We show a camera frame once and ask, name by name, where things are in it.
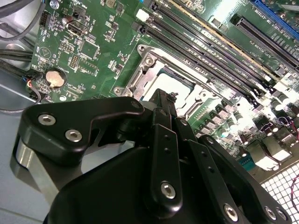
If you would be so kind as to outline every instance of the blue pcie slot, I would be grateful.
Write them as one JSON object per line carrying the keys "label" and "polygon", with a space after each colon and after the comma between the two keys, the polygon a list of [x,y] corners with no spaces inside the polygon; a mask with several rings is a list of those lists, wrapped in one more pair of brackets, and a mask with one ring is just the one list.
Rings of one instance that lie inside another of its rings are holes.
{"label": "blue pcie slot", "polygon": [[299,40],[299,33],[297,33],[290,25],[285,21],[280,19],[271,9],[269,9],[265,4],[260,0],[251,0],[252,3],[262,12],[264,12],[268,17],[270,17],[275,23],[279,24],[281,28],[290,34],[293,38]]}

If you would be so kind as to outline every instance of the perforated metal panel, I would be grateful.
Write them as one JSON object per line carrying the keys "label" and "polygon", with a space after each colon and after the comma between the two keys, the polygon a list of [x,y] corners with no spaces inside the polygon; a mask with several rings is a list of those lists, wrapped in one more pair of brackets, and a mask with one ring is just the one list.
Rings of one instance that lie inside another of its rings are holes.
{"label": "perforated metal panel", "polygon": [[[299,224],[299,213],[293,207],[291,202],[291,185],[293,179],[299,174],[299,163],[289,167],[279,173],[272,179],[262,184],[262,187],[278,201],[282,207],[289,213],[294,224]],[[294,186],[294,203],[299,208],[299,180]]]}

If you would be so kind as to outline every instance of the cable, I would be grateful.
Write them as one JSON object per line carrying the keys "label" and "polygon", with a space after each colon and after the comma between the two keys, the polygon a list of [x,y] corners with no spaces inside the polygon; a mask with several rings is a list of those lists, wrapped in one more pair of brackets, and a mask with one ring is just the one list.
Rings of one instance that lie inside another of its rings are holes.
{"label": "cable", "polygon": [[31,57],[23,57],[23,56],[16,56],[16,55],[2,55],[0,54],[1,59],[19,61],[19,62],[31,62]]}
{"label": "cable", "polygon": [[9,16],[22,8],[29,3],[33,2],[33,0],[16,0],[12,3],[0,7],[0,19],[6,16]]}
{"label": "cable", "polygon": [[[0,23],[0,29],[2,29],[3,31],[9,33],[10,35],[18,35],[20,34],[19,31],[15,30],[14,28],[12,28],[11,26],[9,26],[7,23]],[[30,43],[25,37],[19,39],[19,41],[24,44],[26,47],[28,47],[29,49],[34,49],[34,45],[32,43]]]}
{"label": "cable", "polygon": [[293,182],[292,182],[292,185],[291,185],[291,202],[292,202],[292,205],[296,209],[297,212],[299,212],[299,211],[298,211],[298,208],[297,208],[297,206],[294,202],[294,186],[295,186],[295,182],[298,179],[298,177],[299,177],[299,174],[293,179]]}
{"label": "cable", "polygon": [[23,38],[26,34],[28,34],[30,32],[30,30],[34,27],[34,25],[40,19],[45,7],[46,7],[46,4],[44,2],[41,2],[35,17],[33,18],[31,23],[28,25],[28,27],[23,32],[21,32],[20,34],[18,34],[16,36],[12,36],[12,37],[0,36],[0,40],[2,40],[2,41],[17,41],[17,40]]}
{"label": "cable", "polygon": [[33,52],[14,49],[0,49],[0,55],[33,56]]}
{"label": "cable", "polygon": [[[34,86],[32,86],[31,80],[27,81],[27,86],[37,95],[37,100],[36,100],[36,102],[33,105],[38,104],[42,100],[41,94],[39,93],[39,91]],[[25,109],[26,108],[19,109],[19,110],[5,110],[5,109],[0,109],[0,112],[7,113],[7,114],[14,114],[14,113],[21,113]]]}

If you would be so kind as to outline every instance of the motherboard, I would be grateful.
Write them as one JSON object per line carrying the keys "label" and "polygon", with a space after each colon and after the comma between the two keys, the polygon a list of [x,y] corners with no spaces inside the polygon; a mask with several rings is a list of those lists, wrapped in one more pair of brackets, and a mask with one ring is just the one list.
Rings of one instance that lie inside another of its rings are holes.
{"label": "motherboard", "polygon": [[176,98],[251,169],[276,169],[299,141],[299,33],[274,0],[49,0],[31,68],[45,103]]}

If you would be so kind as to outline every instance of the silver screw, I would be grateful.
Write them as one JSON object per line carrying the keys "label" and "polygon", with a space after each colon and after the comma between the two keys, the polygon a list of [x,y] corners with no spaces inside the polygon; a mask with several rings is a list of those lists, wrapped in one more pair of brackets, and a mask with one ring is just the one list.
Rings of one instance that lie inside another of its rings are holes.
{"label": "silver screw", "polygon": [[161,192],[165,195],[165,197],[169,199],[173,199],[176,196],[176,191],[173,186],[169,183],[161,184]]}
{"label": "silver screw", "polygon": [[283,220],[287,220],[286,215],[280,210],[279,208],[276,208],[277,213],[282,217]]}
{"label": "silver screw", "polygon": [[42,114],[38,117],[38,122],[42,125],[51,126],[56,123],[56,119],[49,114]]}
{"label": "silver screw", "polygon": [[56,0],[51,0],[51,1],[50,1],[50,6],[51,6],[51,8],[53,8],[54,10],[57,10],[57,9],[59,9],[59,2],[56,1]]}
{"label": "silver screw", "polygon": [[147,66],[152,66],[154,64],[154,60],[151,57],[146,57],[144,62]]}
{"label": "silver screw", "polygon": [[188,125],[187,121],[185,121],[184,119],[181,119],[181,123],[182,123],[183,125],[185,125],[185,126]]}
{"label": "silver screw", "polygon": [[66,131],[65,137],[72,142],[79,142],[82,139],[81,133],[74,129]]}
{"label": "silver screw", "polygon": [[236,211],[233,209],[232,206],[230,206],[229,204],[225,204],[224,211],[232,221],[234,222],[238,221],[238,214],[236,213]]}
{"label": "silver screw", "polygon": [[209,137],[207,137],[207,139],[206,139],[209,143],[211,143],[211,144],[214,144],[214,141],[213,141],[213,139],[211,139],[211,138],[209,138]]}
{"label": "silver screw", "polygon": [[266,214],[273,220],[276,220],[276,215],[275,213],[268,207],[268,206],[265,206],[265,211],[266,211]]}
{"label": "silver screw", "polygon": [[135,101],[131,101],[131,104],[135,108],[140,108],[139,104],[137,102],[135,102]]}

